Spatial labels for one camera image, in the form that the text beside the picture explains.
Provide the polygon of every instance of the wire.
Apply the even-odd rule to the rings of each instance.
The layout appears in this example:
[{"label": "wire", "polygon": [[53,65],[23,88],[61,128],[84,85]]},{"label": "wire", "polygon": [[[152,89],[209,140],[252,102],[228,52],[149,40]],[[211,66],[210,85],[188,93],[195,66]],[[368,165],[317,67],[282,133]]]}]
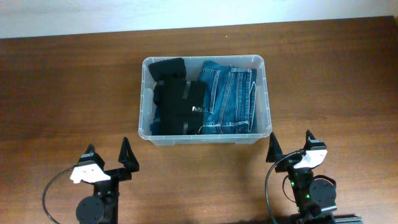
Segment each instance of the wire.
[{"label": "wire", "polygon": [[289,177],[289,175],[286,175],[286,177],[284,178],[284,181],[283,181],[283,183],[282,183],[282,190],[284,191],[284,194],[285,194],[285,196],[287,197],[287,199],[289,199],[291,202],[293,202],[293,203],[296,203],[295,201],[293,201],[292,199],[290,199],[287,195],[286,195],[286,192],[285,192],[285,181],[286,181],[286,179]]},{"label": "wire", "polygon": [[54,183],[60,176],[62,176],[63,174],[66,174],[67,172],[70,172],[74,169],[75,167],[71,167],[69,169],[66,169],[64,171],[62,171],[61,173],[59,173],[58,175],[56,175],[55,177],[53,177],[53,179],[50,180],[50,182],[47,184],[47,186],[45,186],[44,191],[43,191],[43,196],[42,196],[42,205],[43,205],[43,210],[44,213],[48,216],[49,219],[51,219],[51,221],[53,221],[56,224],[60,224],[58,221],[56,221],[49,213],[49,211],[47,210],[47,208],[45,207],[45,194],[47,193],[49,187],[52,185],[52,183]]},{"label": "wire", "polygon": [[271,168],[269,169],[269,171],[268,171],[268,173],[267,173],[267,177],[266,177],[266,202],[267,202],[267,207],[268,207],[269,216],[271,217],[272,222],[273,222],[274,224],[278,224],[278,222],[276,221],[276,219],[275,219],[275,217],[274,217],[274,214],[272,213],[271,206],[269,205],[269,200],[268,200],[268,178],[269,178],[269,176],[270,176],[272,170],[273,170],[280,162],[282,162],[283,160],[289,158],[290,156],[296,155],[296,154],[301,154],[301,152],[300,152],[300,151],[295,151],[295,152],[292,152],[292,153],[286,155],[286,156],[283,157],[281,160],[275,162],[274,165],[271,166]]}]

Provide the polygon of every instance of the jeans pocket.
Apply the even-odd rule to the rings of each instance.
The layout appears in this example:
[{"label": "jeans pocket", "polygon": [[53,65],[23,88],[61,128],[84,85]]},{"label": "jeans pocket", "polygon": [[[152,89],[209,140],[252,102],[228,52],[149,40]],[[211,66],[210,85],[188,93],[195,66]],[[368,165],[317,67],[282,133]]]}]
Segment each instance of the jeans pocket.
[{"label": "jeans pocket", "polygon": [[200,73],[199,80],[206,83],[206,93],[203,99],[205,112],[214,113],[219,76],[219,70],[203,69]]}]

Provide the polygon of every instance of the wood grain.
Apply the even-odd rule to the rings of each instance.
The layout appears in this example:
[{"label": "wood grain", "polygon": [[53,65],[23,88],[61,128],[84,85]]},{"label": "wood grain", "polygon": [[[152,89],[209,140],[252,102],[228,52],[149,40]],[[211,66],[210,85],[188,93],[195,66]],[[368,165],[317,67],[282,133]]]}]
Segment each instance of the wood grain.
[{"label": "wood grain", "polygon": [[[149,56],[258,54],[285,152],[305,131],[329,149],[316,174],[338,182],[336,214],[398,223],[398,28],[393,17],[0,40],[0,222],[50,223],[46,183],[92,143],[106,169],[123,136],[141,170],[120,186],[120,223],[267,220],[268,138],[254,145],[156,147],[142,140],[141,64]],[[276,215],[296,211],[273,174]],[[91,193],[68,177],[47,196],[61,223]]]}]

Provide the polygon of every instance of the white wall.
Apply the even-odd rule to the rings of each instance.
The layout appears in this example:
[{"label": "white wall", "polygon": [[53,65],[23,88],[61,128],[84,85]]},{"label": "white wall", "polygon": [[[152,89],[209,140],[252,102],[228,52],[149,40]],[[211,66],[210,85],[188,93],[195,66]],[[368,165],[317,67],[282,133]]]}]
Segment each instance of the white wall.
[{"label": "white wall", "polygon": [[0,0],[0,38],[398,14],[398,0]]}]

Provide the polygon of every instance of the denim fabric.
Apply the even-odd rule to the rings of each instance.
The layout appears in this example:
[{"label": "denim fabric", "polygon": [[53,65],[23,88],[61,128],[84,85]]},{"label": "denim fabric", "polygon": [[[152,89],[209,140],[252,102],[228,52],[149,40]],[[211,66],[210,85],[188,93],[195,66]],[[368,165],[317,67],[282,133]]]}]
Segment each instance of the denim fabric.
[{"label": "denim fabric", "polygon": [[206,82],[203,134],[255,133],[256,69],[206,61],[199,81]]}]

